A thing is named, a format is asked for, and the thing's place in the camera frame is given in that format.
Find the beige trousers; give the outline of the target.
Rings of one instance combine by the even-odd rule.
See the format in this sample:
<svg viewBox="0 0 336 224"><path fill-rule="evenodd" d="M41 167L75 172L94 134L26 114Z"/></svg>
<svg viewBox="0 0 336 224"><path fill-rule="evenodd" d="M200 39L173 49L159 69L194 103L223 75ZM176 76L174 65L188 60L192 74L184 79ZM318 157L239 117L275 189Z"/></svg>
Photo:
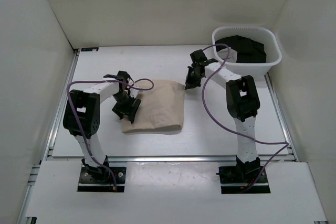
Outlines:
<svg viewBox="0 0 336 224"><path fill-rule="evenodd" d="M143 90L138 98L141 104L135 120L121 120L122 133L180 131L184 123L184 85L171 80L154 80L154 87L147 81L138 82Z"/></svg>

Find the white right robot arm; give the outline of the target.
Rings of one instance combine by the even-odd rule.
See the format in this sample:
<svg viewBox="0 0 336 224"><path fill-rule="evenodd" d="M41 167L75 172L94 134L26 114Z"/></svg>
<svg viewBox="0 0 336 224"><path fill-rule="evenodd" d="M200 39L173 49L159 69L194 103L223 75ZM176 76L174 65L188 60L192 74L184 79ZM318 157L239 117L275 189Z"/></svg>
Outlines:
<svg viewBox="0 0 336 224"><path fill-rule="evenodd" d="M216 59L208 59L203 50L190 54L192 64L188 67L185 89L201 86L203 78L213 80L226 91L226 106L234 119L237 135L236 170L234 177L242 182L255 181L261 170L256 151L255 120L260 108L259 96L252 76L240 76L222 66Z"/></svg>

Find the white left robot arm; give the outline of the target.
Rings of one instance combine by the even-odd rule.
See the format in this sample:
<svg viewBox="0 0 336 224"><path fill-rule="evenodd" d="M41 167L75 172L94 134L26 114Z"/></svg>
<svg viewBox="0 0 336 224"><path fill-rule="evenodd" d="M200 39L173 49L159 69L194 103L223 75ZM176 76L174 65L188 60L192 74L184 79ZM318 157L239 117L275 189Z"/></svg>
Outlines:
<svg viewBox="0 0 336 224"><path fill-rule="evenodd" d="M75 81L67 87L63 126L78 141L86 172L100 183L117 183L98 138L100 106L106 99L114 98L112 112L120 119L134 123L142 90L126 71L107 74L99 81Z"/></svg>

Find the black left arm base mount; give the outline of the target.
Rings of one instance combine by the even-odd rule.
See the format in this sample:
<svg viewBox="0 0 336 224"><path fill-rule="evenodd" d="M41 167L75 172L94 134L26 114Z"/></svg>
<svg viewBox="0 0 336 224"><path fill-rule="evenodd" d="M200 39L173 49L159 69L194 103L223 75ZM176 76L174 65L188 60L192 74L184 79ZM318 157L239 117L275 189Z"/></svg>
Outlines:
<svg viewBox="0 0 336 224"><path fill-rule="evenodd" d="M78 192L123 193L127 168L125 166L110 166L108 159L103 165L110 168L113 176L104 167L91 167L82 160L82 167L78 179Z"/></svg>

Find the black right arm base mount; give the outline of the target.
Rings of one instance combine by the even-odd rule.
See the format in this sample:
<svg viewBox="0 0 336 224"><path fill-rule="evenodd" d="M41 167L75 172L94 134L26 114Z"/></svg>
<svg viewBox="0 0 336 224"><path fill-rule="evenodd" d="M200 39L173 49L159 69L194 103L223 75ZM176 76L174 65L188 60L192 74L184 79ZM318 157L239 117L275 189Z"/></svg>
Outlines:
<svg viewBox="0 0 336 224"><path fill-rule="evenodd" d="M235 166L220 166L221 194L269 194L271 193L265 168L257 158L243 163L236 160Z"/></svg>

